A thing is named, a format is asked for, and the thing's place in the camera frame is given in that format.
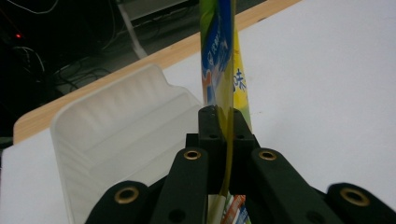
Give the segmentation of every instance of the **white plastic tray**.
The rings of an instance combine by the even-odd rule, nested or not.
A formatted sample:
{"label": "white plastic tray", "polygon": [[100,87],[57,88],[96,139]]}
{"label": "white plastic tray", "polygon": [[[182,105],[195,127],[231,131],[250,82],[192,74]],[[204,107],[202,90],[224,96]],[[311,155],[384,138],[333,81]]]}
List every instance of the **white plastic tray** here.
{"label": "white plastic tray", "polygon": [[150,65],[63,108],[50,131],[69,222],[85,222],[120,181],[149,186],[167,175],[201,107]]}

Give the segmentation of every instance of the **screw hole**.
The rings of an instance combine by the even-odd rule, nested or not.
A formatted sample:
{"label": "screw hole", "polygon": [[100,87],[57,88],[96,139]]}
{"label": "screw hole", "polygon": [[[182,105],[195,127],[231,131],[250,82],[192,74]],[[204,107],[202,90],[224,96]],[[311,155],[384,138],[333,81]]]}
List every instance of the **screw hole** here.
{"label": "screw hole", "polygon": [[274,161],[276,160],[276,154],[271,151],[261,151],[259,153],[260,158],[266,161]]}
{"label": "screw hole", "polygon": [[357,206],[367,206],[370,204],[370,200],[360,190],[344,188],[340,191],[341,196],[349,203]]}
{"label": "screw hole", "polygon": [[180,209],[175,209],[169,213],[168,218],[173,223],[179,223],[186,218],[186,213]]}
{"label": "screw hole", "polygon": [[315,224],[323,224],[326,223],[324,217],[314,211],[309,211],[306,213],[306,218],[311,222]]}
{"label": "screw hole", "polygon": [[117,191],[114,200],[119,204],[131,203],[139,196],[139,190],[136,187],[127,187]]}
{"label": "screw hole", "polygon": [[201,157],[201,152],[196,150],[190,150],[184,153],[184,158],[190,161],[198,160]]}

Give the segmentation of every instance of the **white table surface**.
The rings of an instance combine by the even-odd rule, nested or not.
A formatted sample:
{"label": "white table surface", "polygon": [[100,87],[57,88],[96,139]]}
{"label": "white table surface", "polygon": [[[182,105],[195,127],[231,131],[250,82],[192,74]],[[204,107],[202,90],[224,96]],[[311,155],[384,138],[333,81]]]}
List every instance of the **white table surface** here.
{"label": "white table surface", "polygon": [[[313,187],[396,209],[396,2],[304,0],[240,32],[253,132]],[[200,56],[164,70],[202,99]],[[67,223],[50,130],[5,150],[0,223]]]}

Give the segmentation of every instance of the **snack package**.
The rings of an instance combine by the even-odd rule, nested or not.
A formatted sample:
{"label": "snack package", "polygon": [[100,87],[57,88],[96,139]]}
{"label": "snack package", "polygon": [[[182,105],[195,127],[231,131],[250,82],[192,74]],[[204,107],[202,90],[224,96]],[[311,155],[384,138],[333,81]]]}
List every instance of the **snack package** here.
{"label": "snack package", "polygon": [[205,105],[216,105],[227,141],[223,186],[209,205],[208,223],[250,223],[245,196],[230,195],[233,158],[233,109],[239,109],[251,129],[248,88],[234,27],[234,0],[201,0],[201,61]]}

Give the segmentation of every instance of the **colorful packaging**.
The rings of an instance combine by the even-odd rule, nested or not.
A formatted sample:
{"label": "colorful packaging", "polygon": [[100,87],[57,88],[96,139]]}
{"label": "colorful packaging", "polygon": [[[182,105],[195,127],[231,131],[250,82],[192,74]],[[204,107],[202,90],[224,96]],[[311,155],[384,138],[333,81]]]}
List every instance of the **colorful packaging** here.
{"label": "colorful packaging", "polygon": [[233,161],[233,109],[239,109],[251,129],[248,108],[248,87],[234,27],[234,0],[201,0],[201,60],[205,105],[216,105],[219,125],[227,141],[225,176],[216,204],[221,208],[209,211],[209,223],[250,223],[244,206],[246,197],[230,195]]}

